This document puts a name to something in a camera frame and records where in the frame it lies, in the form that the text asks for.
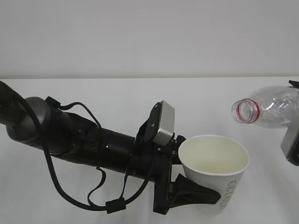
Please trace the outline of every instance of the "bottle neck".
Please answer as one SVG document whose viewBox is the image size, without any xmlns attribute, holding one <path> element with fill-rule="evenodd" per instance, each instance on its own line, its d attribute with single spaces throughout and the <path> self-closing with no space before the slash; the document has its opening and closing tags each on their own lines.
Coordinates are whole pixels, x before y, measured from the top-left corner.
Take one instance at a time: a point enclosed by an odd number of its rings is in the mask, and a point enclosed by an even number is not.
<svg viewBox="0 0 299 224">
<path fill-rule="evenodd" d="M 250 124 L 260 116 L 260 107 L 252 99 L 242 99 L 233 104 L 232 116 L 239 123 Z"/>
</svg>

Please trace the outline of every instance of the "white paper cup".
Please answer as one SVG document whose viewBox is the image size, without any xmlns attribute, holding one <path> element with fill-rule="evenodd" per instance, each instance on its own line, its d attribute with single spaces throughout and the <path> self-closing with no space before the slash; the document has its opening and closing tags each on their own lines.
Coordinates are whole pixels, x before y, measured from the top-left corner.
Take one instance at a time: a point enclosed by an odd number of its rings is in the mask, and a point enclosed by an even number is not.
<svg viewBox="0 0 299 224">
<path fill-rule="evenodd" d="M 249 154 L 242 145 L 218 135 L 185 140 L 178 157 L 189 180 L 220 193 L 215 205 L 205 205 L 211 214 L 219 214 L 226 207 L 249 165 Z"/>
</svg>

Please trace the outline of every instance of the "white table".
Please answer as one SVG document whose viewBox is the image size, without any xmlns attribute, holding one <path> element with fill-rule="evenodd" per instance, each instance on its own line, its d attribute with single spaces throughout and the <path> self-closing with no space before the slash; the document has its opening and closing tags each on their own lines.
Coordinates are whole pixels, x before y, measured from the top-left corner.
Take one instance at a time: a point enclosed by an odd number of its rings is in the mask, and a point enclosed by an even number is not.
<svg viewBox="0 0 299 224">
<path fill-rule="evenodd" d="M 166 216 L 152 212 L 153 183 L 127 209 L 107 215 L 67 203 L 54 189 L 42 151 L 13 142 L 0 126 L 1 224 L 295 224 L 299 220 L 299 168 L 286 161 L 280 143 L 285 130 L 268 130 L 233 121 L 233 102 L 266 85 L 287 85 L 288 78 L 194 79 L 27 79 L 5 80 L 23 97 L 48 95 L 63 105 L 84 102 L 103 127 L 135 136 L 152 106 L 166 100 L 176 109 L 176 134 L 225 135 L 242 143 L 251 156 L 227 209 L 216 217 L 200 206 L 170 209 Z M 80 107 L 72 110 L 85 117 Z M 85 165 L 54 159 L 62 187 L 86 203 L 87 193 L 100 181 L 100 172 Z M 174 167 L 173 178 L 183 172 Z M 142 180 L 129 178 L 125 198 Z M 104 204 L 119 196 L 123 175 L 107 170 L 107 182 L 93 195 Z"/>
</svg>

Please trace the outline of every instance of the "clear plastic bottle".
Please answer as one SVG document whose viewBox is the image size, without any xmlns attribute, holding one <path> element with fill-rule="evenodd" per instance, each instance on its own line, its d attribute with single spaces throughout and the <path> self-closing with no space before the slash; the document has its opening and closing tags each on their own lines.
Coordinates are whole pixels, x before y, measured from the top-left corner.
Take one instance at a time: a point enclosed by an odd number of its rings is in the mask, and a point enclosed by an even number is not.
<svg viewBox="0 0 299 224">
<path fill-rule="evenodd" d="M 299 93 L 285 86 L 259 89 L 232 106 L 232 116 L 237 122 L 266 128 L 288 127 L 298 111 Z"/>
</svg>

